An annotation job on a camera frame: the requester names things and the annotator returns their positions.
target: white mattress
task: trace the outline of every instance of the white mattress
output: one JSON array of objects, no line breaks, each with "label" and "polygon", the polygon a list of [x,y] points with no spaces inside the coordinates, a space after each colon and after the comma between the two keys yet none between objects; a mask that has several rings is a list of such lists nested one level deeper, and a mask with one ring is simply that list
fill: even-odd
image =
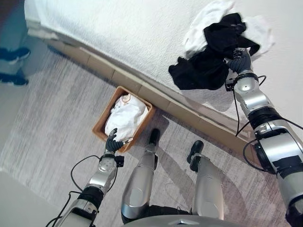
[{"label": "white mattress", "polygon": [[[206,106],[236,119],[232,93],[181,91],[168,67],[184,49],[182,40],[197,13],[211,0],[26,0],[26,20],[62,33],[121,63],[159,84],[182,94],[187,106]],[[303,2],[300,0],[236,0],[245,16],[263,15],[273,29],[276,44],[254,61],[255,73],[267,75],[262,90],[280,114],[303,124]],[[241,121],[246,122],[240,110]],[[303,133],[295,129],[301,138]]]}]

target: white laundry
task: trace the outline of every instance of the white laundry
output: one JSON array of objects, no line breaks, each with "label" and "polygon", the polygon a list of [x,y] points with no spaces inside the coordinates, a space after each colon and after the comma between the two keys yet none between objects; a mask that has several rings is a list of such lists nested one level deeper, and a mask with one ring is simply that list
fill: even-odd
[{"label": "white laundry", "polygon": [[134,135],[148,109],[142,101],[128,94],[121,96],[110,112],[105,124],[105,134],[109,135],[114,128],[118,128],[115,140],[121,141]]},{"label": "white laundry", "polygon": [[[196,52],[203,51],[207,46],[204,36],[204,28],[212,23],[220,22],[225,15],[237,12],[233,1],[215,0],[205,6],[196,16],[185,34],[183,45],[187,58],[192,57]],[[254,56],[267,52],[275,43],[271,29],[262,16],[247,17],[242,20],[246,24],[244,37],[260,45],[260,49]]]}]

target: gray carpet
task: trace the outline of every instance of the gray carpet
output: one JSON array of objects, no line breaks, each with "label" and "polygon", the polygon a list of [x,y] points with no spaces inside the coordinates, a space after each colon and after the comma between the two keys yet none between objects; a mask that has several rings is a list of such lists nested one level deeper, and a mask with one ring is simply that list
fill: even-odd
[{"label": "gray carpet", "polygon": [[[73,165],[88,155],[100,156],[104,150],[105,143],[91,129],[115,86],[50,50],[40,61],[0,153],[0,167],[61,208],[68,191],[76,190],[70,179]],[[196,175],[190,171],[186,156],[193,142],[202,140],[203,154],[222,171],[225,219],[249,227],[287,226],[275,176],[252,169],[226,147],[161,110],[125,154],[125,166],[119,169],[116,184],[101,204],[96,226],[122,225],[122,192],[154,127],[162,136],[151,204],[190,209]],[[85,185],[97,163],[92,158],[76,168],[79,185]]]}]

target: black cable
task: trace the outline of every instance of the black cable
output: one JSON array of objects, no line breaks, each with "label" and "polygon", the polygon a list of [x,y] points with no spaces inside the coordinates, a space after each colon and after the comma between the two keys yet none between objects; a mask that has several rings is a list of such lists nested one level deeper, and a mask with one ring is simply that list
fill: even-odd
[{"label": "black cable", "polygon": [[71,180],[72,180],[72,182],[74,183],[74,185],[82,192],[83,190],[77,185],[77,183],[75,182],[75,180],[74,180],[74,178],[73,178],[73,176],[72,176],[72,172],[74,171],[74,168],[78,165],[78,164],[80,164],[81,162],[83,162],[85,159],[88,159],[88,158],[90,158],[90,157],[96,157],[97,159],[100,159],[97,155],[90,155],[90,156],[88,156],[88,157],[86,157],[86,158],[84,158],[84,159],[82,159],[80,162],[78,162],[77,164],[75,164],[74,165],[74,167],[71,169]]},{"label": "black cable", "polygon": [[81,194],[81,192],[75,192],[75,191],[70,191],[70,192],[68,193],[68,199],[67,199],[65,205],[63,206],[62,210],[61,210],[60,213],[58,214],[58,216],[55,218],[55,221],[54,221],[52,227],[54,227],[55,224],[56,224],[56,222],[57,222],[57,220],[60,219],[60,217],[61,217],[61,215],[62,215],[64,209],[66,208],[68,202],[71,200],[71,193]]},{"label": "black cable", "polygon": [[297,126],[299,129],[303,130],[303,127],[301,125],[298,125],[298,124],[296,124],[296,123],[294,123],[294,122],[292,122],[292,121],[290,121],[290,120],[288,120],[288,119],[286,119],[284,117],[282,117],[281,119],[284,120],[284,121],[287,121],[288,123],[293,124],[294,126]]},{"label": "black cable", "polygon": [[250,122],[247,122],[236,134],[236,136],[249,124]]},{"label": "black cable", "polygon": [[258,168],[258,167],[256,167],[256,166],[254,166],[254,165],[253,165],[252,163],[250,163],[250,162],[248,161],[248,159],[246,158],[245,150],[246,150],[247,146],[248,146],[249,144],[255,142],[255,141],[257,141],[257,139],[254,139],[254,140],[248,142],[248,143],[244,146],[244,148],[243,148],[243,157],[244,157],[245,161],[247,162],[247,164],[250,165],[251,167],[253,167],[253,168],[255,168],[255,169],[259,170],[259,171],[267,172],[267,171],[264,170],[264,169],[261,169],[261,168]]},{"label": "black cable", "polygon": [[263,84],[263,82],[266,80],[267,76],[263,75],[263,76],[259,76],[258,78],[262,78],[264,77],[264,79],[262,80],[262,82],[259,84],[259,86],[261,86]]},{"label": "black cable", "polygon": [[45,227],[48,227],[53,221],[58,220],[58,219],[60,219],[60,218],[62,218],[62,216],[53,218],[52,220],[50,220],[50,221],[46,224]]},{"label": "black cable", "polygon": [[233,99],[235,100],[236,112],[237,112],[237,118],[238,118],[238,126],[237,126],[237,133],[236,133],[236,136],[237,136],[239,134],[240,117],[239,117],[237,100],[236,100],[236,95],[235,95],[235,90],[234,89],[232,90],[232,93],[233,93]]},{"label": "black cable", "polygon": [[116,174],[115,174],[114,182],[113,182],[112,186],[110,186],[110,188],[108,189],[108,191],[107,191],[107,192],[109,192],[109,190],[111,190],[111,189],[112,189],[112,187],[114,186],[115,181],[116,181],[116,178],[117,178],[117,173],[118,173],[118,168],[116,169]]}]

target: blue shoe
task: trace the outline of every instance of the blue shoe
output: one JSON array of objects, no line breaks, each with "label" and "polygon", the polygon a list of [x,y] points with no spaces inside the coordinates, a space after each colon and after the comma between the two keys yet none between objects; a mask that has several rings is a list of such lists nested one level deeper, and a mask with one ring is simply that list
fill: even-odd
[{"label": "blue shoe", "polygon": [[9,64],[15,64],[16,62],[27,58],[30,55],[30,50],[26,47],[21,47],[15,51],[5,51],[3,59],[8,61]]},{"label": "blue shoe", "polygon": [[16,75],[9,75],[5,73],[0,73],[0,82],[2,83],[12,83],[16,86],[23,86],[28,84],[28,79],[19,77]]}]

